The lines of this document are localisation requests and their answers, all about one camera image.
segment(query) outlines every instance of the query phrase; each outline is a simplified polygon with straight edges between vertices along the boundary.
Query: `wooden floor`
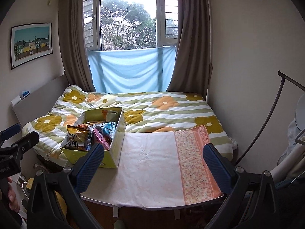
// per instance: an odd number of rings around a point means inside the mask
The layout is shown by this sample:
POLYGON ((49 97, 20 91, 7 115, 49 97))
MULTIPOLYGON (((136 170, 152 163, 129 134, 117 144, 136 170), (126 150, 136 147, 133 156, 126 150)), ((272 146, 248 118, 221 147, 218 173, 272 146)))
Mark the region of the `wooden floor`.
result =
POLYGON ((104 229, 113 229, 116 220, 123 220, 126 229, 186 229, 186 221, 181 212, 180 219, 174 219, 174 211, 146 211, 141 208, 119 208, 119 217, 114 218, 113 208, 85 202, 90 212, 104 229))

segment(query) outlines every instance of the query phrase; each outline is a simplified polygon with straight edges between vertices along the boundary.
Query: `window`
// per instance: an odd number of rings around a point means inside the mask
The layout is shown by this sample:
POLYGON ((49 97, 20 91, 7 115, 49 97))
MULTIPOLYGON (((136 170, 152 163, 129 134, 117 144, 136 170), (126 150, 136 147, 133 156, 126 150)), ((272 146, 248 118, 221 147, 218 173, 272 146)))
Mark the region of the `window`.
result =
POLYGON ((129 50, 173 46, 177 0, 83 0, 86 47, 129 50))

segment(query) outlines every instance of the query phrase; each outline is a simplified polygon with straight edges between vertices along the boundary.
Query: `gray curtain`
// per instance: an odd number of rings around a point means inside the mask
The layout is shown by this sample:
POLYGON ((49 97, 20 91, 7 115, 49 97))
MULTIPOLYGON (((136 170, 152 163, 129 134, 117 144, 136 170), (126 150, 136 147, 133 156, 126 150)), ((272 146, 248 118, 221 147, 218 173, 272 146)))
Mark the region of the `gray curtain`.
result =
POLYGON ((83 34, 83 0, 59 0, 58 34, 63 67, 70 85, 94 92, 83 34))
POLYGON ((206 99, 212 73, 208 0, 178 0, 178 41, 167 91, 198 93, 206 99))

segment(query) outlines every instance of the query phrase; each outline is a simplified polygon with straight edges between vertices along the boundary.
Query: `striped blanket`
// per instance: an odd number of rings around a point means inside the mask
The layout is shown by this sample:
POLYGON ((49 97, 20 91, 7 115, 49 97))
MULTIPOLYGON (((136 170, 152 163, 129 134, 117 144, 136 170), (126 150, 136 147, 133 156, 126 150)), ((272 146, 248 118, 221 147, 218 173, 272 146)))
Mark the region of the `striped blanket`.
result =
POLYGON ((22 135, 38 132, 40 141, 35 149, 39 154, 44 157, 47 154, 51 159, 63 162, 67 158, 59 147, 67 134, 67 125, 73 125, 85 110, 103 107, 123 109, 126 132, 177 131, 205 125, 211 143, 223 156, 232 159, 230 139, 213 110, 200 95, 194 93, 87 93, 72 85, 46 116, 27 123, 22 135))

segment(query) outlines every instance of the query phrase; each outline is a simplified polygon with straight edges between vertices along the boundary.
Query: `light blue cloth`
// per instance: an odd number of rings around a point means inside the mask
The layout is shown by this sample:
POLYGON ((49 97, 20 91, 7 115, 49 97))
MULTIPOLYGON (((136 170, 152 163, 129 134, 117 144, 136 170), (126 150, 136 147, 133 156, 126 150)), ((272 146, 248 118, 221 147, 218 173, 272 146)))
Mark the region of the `light blue cloth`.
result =
POLYGON ((93 84, 101 93, 166 91, 176 47, 88 51, 93 84))

